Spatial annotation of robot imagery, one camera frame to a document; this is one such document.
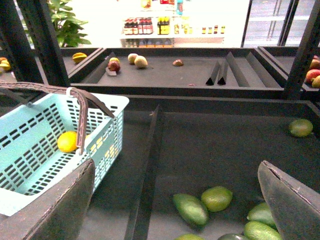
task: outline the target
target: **shopping basket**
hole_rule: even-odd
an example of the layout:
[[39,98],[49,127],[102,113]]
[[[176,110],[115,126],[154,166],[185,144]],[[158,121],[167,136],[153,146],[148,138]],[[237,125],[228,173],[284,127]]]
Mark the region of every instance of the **shopping basket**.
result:
[[[0,88],[49,93],[0,117],[0,214],[16,213],[88,158],[95,191],[122,149],[129,99],[29,82],[0,82]],[[71,153],[57,146],[66,131],[77,131],[79,148]]]

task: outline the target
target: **black display bin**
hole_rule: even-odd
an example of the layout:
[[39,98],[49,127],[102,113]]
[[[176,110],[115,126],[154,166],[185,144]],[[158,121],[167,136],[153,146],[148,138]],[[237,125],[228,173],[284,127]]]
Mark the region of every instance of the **black display bin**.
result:
[[[265,58],[271,61],[275,67],[275,70],[280,70],[285,73],[285,80],[288,79],[291,68],[293,66],[295,57],[298,52],[298,47],[289,47],[289,46],[259,46],[258,49],[261,53],[265,55]],[[320,56],[320,48],[317,48],[313,55]],[[308,84],[302,85],[302,100],[311,100],[311,101],[319,101],[319,89],[312,88],[312,86]]]
[[[128,96],[123,150],[94,193],[79,240],[170,240],[194,233],[241,233],[263,201],[258,166],[267,160],[320,193],[320,111],[309,101]],[[314,134],[295,138],[288,124],[306,118]],[[233,192],[202,230],[176,211],[173,194]]]
[[[130,53],[146,57],[148,67],[130,65]],[[101,55],[104,61],[73,87],[104,94],[256,99],[280,99],[284,90],[285,74],[268,67],[255,48],[110,48]],[[111,57],[120,60],[117,76],[106,73]],[[173,66],[176,59],[184,66]],[[225,85],[219,84],[222,77]]]
[[[93,48],[93,47],[92,48],[76,48],[76,47],[61,48],[61,54],[63,57],[64,66],[67,71],[70,82],[71,83],[79,82],[82,79],[83,75],[88,74],[92,69],[92,64],[96,63],[96,61],[99,61],[99,62],[101,61],[101,59],[99,59],[99,56],[100,56],[100,53],[103,51],[104,51],[104,48]],[[86,54],[88,57],[85,58],[82,62],[76,64],[72,60],[72,55],[79,52]],[[34,54],[42,79],[46,80],[47,79],[46,75],[41,66],[41,62],[36,55],[36,51],[32,50],[32,53]],[[6,53],[3,50],[0,50],[0,57],[7,57]],[[0,75],[0,77],[1,77],[1,80],[8,83],[14,83],[17,81],[14,75],[12,74],[12,71],[3,72]]]

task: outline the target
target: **basket handle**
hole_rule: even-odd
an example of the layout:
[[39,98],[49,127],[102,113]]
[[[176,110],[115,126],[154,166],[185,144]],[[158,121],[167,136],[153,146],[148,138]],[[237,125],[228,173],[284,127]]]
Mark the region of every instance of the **basket handle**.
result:
[[100,101],[93,94],[77,89],[75,87],[61,87],[61,86],[52,86],[52,85],[44,85],[41,83],[33,83],[33,82],[4,82],[0,80],[0,88],[3,89],[29,89],[42,91],[48,94],[62,94],[68,95],[77,98],[80,104],[79,111],[79,123],[77,128],[77,137],[76,137],[76,146],[80,148],[79,154],[82,155],[84,152],[84,145],[86,139],[86,129],[87,129],[87,119],[88,119],[88,100],[93,103],[97,108],[99,108],[102,112],[108,115],[111,118],[114,118],[115,115],[106,107],[106,105]]

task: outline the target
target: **potted plant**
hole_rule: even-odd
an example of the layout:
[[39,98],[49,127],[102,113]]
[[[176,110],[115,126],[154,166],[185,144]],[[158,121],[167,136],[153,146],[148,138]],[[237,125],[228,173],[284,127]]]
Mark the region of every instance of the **potted plant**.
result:
[[[51,21],[61,48],[76,48],[80,44],[91,44],[89,40],[84,38],[87,34],[79,32],[84,29],[82,25],[88,23],[88,21],[81,21],[76,18],[76,15],[72,12],[73,8],[67,6],[71,1],[72,0],[47,0]],[[29,42],[32,44],[32,39],[29,36],[29,31],[24,20],[22,20],[22,24]]]

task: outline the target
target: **glass door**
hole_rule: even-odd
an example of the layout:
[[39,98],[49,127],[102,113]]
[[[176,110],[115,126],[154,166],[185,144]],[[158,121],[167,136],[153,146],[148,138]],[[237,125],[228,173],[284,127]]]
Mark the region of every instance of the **glass door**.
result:
[[253,0],[243,47],[277,46],[290,0]]
[[285,46],[298,47],[316,0],[300,0]]

